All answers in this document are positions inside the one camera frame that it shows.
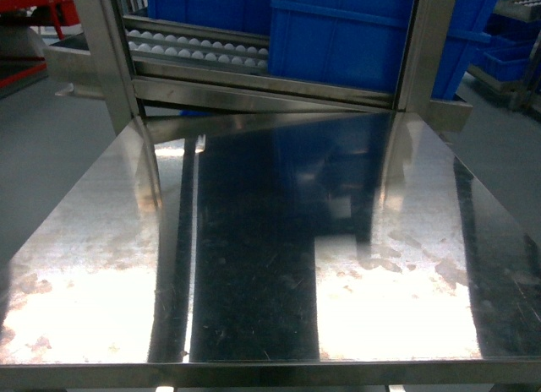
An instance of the reflective surface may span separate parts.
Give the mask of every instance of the reflective surface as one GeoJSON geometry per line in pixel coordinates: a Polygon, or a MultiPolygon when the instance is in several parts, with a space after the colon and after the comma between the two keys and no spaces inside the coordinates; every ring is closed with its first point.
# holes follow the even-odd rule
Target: reflective surface
{"type": "Polygon", "coordinates": [[[160,196],[124,130],[0,269],[0,386],[113,363],[147,364],[138,386],[541,380],[538,246],[428,126],[281,117],[179,123],[160,196]],[[228,372],[268,363],[287,376],[228,372]]]}

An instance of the roller conveyor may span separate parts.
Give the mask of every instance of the roller conveyor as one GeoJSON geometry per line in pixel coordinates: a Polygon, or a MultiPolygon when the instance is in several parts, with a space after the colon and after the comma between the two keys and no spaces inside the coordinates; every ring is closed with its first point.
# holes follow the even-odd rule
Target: roller conveyor
{"type": "MultiPolygon", "coordinates": [[[[268,49],[269,41],[264,36],[137,16],[126,16],[124,25],[131,48],[137,47],[137,50],[131,51],[137,77],[140,77],[139,82],[138,78],[135,78],[134,85],[138,97],[143,100],[160,102],[161,104],[169,103],[170,105],[173,103],[187,107],[212,107],[211,101],[207,101],[203,105],[197,100],[192,101],[183,94],[186,90],[200,89],[224,95],[227,98],[225,101],[227,104],[220,101],[219,104],[215,103],[215,106],[219,109],[225,107],[226,111],[235,112],[374,111],[391,107],[393,97],[391,94],[268,75],[264,62],[267,61],[265,50],[268,49]],[[129,35],[132,30],[137,30],[140,35],[129,35]],[[156,44],[156,40],[142,36],[145,32],[149,32],[148,35],[161,33],[164,35],[164,41],[156,44]],[[188,43],[165,41],[165,36],[168,35],[175,35],[177,38],[185,37],[188,43]],[[229,43],[235,48],[244,46],[247,50],[250,47],[255,47],[258,52],[237,52],[236,50],[232,52],[225,48],[212,47],[217,59],[226,55],[229,57],[230,63],[210,62],[204,58],[186,58],[179,55],[173,57],[165,54],[165,50],[170,47],[177,50],[178,53],[182,50],[188,50],[190,54],[202,52],[206,55],[209,52],[204,47],[199,50],[195,49],[194,45],[189,44],[192,39],[197,39],[199,42],[207,40],[211,43],[219,41],[223,46],[229,43]],[[143,44],[149,46],[148,52],[139,49],[143,44]],[[151,52],[155,46],[165,47],[164,53],[151,52]],[[235,64],[236,58],[242,58],[242,66],[235,64]],[[255,66],[250,64],[249,60],[253,60],[255,66]],[[156,88],[157,85],[161,87],[166,85],[167,88],[164,90],[168,93],[160,95],[160,90],[156,88]],[[182,100],[172,98],[169,93],[171,90],[179,93],[176,98],[180,97],[182,100]]],[[[94,77],[94,65],[90,60],[90,52],[83,35],[49,46],[46,49],[46,58],[52,65],[49,72],[53,77],[99,90],[94,77]]]]}

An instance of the stain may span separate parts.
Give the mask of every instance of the stain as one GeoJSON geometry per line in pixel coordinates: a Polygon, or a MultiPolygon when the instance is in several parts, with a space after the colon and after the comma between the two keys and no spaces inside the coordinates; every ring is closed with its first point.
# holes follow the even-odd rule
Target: stain
{"type": "Polygon", "coordinates": [[[2,328],[0,332],[0,346],[6,346],[15,338],[15,330],[10,329],[9,327],[2,328]]]}
{"type": "Polygon", "coordinates": [[[436,255],[432,254],[430,251],[425,250],[424,248],[423,248],[423,254],[425,257],[428,257],[432,261],[440,261],[440,259],[436,255]]]}
{"type": "Polygon", "coordinates": [[[129,268],[129,265],[124,262],[120,262],[115,265],[115,270],[119,270],[119,271],[124,271],[124,270],[127,270],[128,268],[129,268]]]}
{"type": "Polygon", "coordinates": [[[511,278],[521,285],[535,286],[541,284],[541,280],[526,271],[514,271],[511,278]]]}
{"type": "Polygon", "coordinates": [[[20,310],[24,308],[27,305],[27,301],[25,299],[18,300],[16,302],[11,302],[9,304],[9,310],[20,310]]]}
{"type": "Polygon", "coordinates": [[[41,280],[37,283],[36,291],[34,293],[48,293],[52,291],[51,282],[48,280],[41,280]]]}
{"type": "Polygon", "coordinates": [[[391,261],[387,261],[386,259],[364,259],[359,261],[359,264],[365,270],[373,270],[374,268],[382,267],[392,272],[402,272],[402,268],[391,261]]]}
{"type": "Polygon", "coordinates": [[[119,352],[119,351],[120,351],[120,348],[118,348],[114,343],[112,343],[109,346],[109,352],[112,352],[114,354],[114,353],[119,352]]]}
{"type": "Polygon", "coordinates": [[[37,339],[36,343],[31,346],[31,345],[28,345],[28,347],[30,347],[30,349],[32,350],[32,352],[36,352],[36,351],[42,351],[44,349],[47,349],[47,350],[51,350],[52,347],[51,347],[51,343],[49,342],[49,339],[47,339],[46,337],[42,336],[40,337],[39,339],[37,339]]]}
{"type": "Polygon", "coordinates": [[[393,240],[397,240],[398,242],[404,242],[408,246],[413,247],[413,248],[419,248],[420,249],[420,248],[423,247],[423,245],[420,242],[415,240],[409,234],[403,233],[403,232],[398,231],[398,230],[391,231],[387,236],[389,236],[393,240]]]}
{"type": "Polygon", "coordinates": [[[379,254],[383,259],[399,259],[402,256],[402,253],[395,250],[393,247],[379,244],[372,246],[372,252],[374,254],[379,254]]]}
{"type": "Polygon", "coordinates": [[[467,286],[466,271],[458,269],[452,260],[444,259],[435,266],[435,270],[451,289],[455,290],[456,284],[467,286]]]}
{"type": "Polygon", "coordinates": [[[349,270],[349,275],[351,275],[353,278],[355,278],[356,280],[360,280],[363,278],[362,275],[360,275],[355,269],[350,269],[349,270]]]}
{"type": "Polygon", "coordinates": [[[23,293],[33,293],[36,288],[37,274],[30,274],[21,278],[19,288],[23,293]]]}
{"type": "Polygon", "coordinates": [[[41,280],[38,282],[36,273],[25,276],[19,283],[19,287],[26,295],[48,293],[52,291],[51,282],[48,280],[41,280]]]}

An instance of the metal surface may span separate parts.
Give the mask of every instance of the metal surface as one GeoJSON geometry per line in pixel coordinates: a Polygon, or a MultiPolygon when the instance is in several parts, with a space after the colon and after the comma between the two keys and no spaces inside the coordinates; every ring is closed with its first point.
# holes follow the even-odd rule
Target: metal surface
{"type": "Polygon", "coordinates": [[[461,132],[473,106],[456,96],[456,101],[431,100],[424,120],[437,133],[461,132]]]}
{"type": "Polygon", "coordinates": [[[499,0],[494,13],[522,22],[534,22],[541,18],[541,0],[499,0]]]}
{"type": "Polygon", "coordinates": [[[0,267],[0,387],[541,382],[538,246],[419,117],[317,116],[180,124],[161,195],[124,130],[0,267]]]}
{"type": "Polygon", "coordinates": [[[425,117],[456,0],[415,0],[394,108],[425,117]]]}
{"type": "Polygon", "coordinates": [[[111,114],[113,128],[119,134],[134,117],[144,115],[144,110],[137,102],[131,85],[133,64],[117,2],[74,1],[86,33],[92,60],[97,64],[96,76],[111,114]]]}
{"type": "MultiPolygon", "coordinates": [[[[136,27],[132,24],[129,26],[130,29],[160,30],[163,34],[171,33],[174,35],[186,35],[188,37],[196,36],[200,39],[234,41],[235,43],[257,47],[267,44],[267,41],[262,41],[259,38],[253,38],[244,34],[219,33],[195,26],[187,28],[178,24],[172,24],[167,28],[167,23],[171,22],[143,22],[140,18],[137,19],[138,21],[134,23],[136,27]]],[[[92,57],[86,49],[85,37],[83,35],[77,35],[54,46],[49,46],[45,52],[47,61],[52,65],[50,73],[54,78],[76,84],[96,85],[96,76],[94,74],[96,74],[97,70],[95,70],[92,57]]],[[[136,72],[140,76],[164,79],[164,83],[167,83],[169,80],[202,83],[207,85],[207,89],[215,85],[217,91],[223,90],[223,87],[227,87],[229,88],[230,95],[235,93],[234,89],[239,89],[240,94],[246,90],[253,90],[256,95],[264,95],[266,92],[288,95],[291,101],[294,101],[298,97],[301,102],[307,99],[325,102],[335,101],[340,102],[337,103],[338,106],[342,106],[341,103],[343,102],[372,109],[389,108],[392,101],[392,96],[389,94],[292,79],[281,79],[262,75],[257,69],[254,71],[250,68],[242,69],[240,67],[230,69],[231,67],[224,67],[224,64],[216,63],[216,65],[213,65],[206,61],[200,61],[200,65],[198,65],[194,61],[190,62],[180,57],[171,59],[165,55],[157,56],[144,53],[141,55],[138,52],[132,52],[132,55],[134,56],[136,72]]],[[[179,104],[192,105],[188,102],[179,102],[179,104]]],[[[215,106],[215,102],[210,102],[209,107],[215,106]]]]}
{"type": "Polygon", "coordinates": [[[521,86],[521,81],[499,81],[492,75],[485,73],[481,68],[474,65],[470,65],[467,71],[499,94],[508,94],[514,92],[521,86]]]}
{"type": "Polygon", "coordinates": [[[137,77],[134,79],[134,88],[138,98],[155,102],[157,105],[184,104],[211,111],[246,113],[374,111],[373,107],[355,104],[159,78],[137,77]]]}

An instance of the stainless steel frame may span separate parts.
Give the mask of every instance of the stainless steel frame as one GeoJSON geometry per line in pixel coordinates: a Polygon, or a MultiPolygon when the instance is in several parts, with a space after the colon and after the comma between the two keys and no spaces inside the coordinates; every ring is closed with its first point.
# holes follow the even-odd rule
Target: stainless steel frame
{"type": "MultiPolygon", "coordinates": [[[[138,8],[142,0],[130,0],[130,2],[132,6],[138,8]]],[[[130,116],[142,112],[138,99],[149,99],[148,90],[142,88],[143,83],[140,79],[136,79],[138,75],[164,79],[159,85],[174,88],[174,95],[157,97],[156,94],[152,94],[152,100],[177,107],[221,109],[226,112],[334,112],[337,109],[373,112],[381,109],[396,109],[401,112],[419,112],[422,116],[428,116],[432,87],[454,2],[455,0],[415,0],[401,79],[393,98],[392,95],[367,90],[311,84],[247,73],[229,74],[220,70],[192,67],[190,64],[167,64],[144,57],[132,59],[124,33],[125,25],[134,27],[143,22],[147,30],[167,33],[178,30],[178,24],[148,19],[142,21],[142,18],[136,16],[126,16],[123,20],[117,0],[75,0],[91,52],[91,62],[85,60],[87,68],[81,69],[89,69],[90,63],[99,64],[94,73],[100,82],[103,97],[117,132],[122,130],[127,120],[131,120],[130,116]],[[107,38],[104,40],[105,30],[107,30],[107,38]],[[194,88],[204,89],[205,95],[195,100],[194,88]],[[214,98],[217,96],[226,99],[215,102],[214,98]]],[[[182,27],[185,32],[195,33],[195,35],[199,33],[199,35],[223,37],[225,33],[223,30],[201,30],[201,28],[187,25],[182,27]]],[[[229,33],[227,38],[235,41],[261,39],[256,35],[237,33],[229,33]]],[[[69,50],[58,50],[57,53],[51,53],[51,51],[49,50],[46,55],[49,62],[53,64],[52,74],[65,76],[68,70],[61,68],[60,64],[65,62],[60,56],[68,55],[69,50]]],[[[80,81],[72,79],[70,82],[79,83],[80,81]]]]}

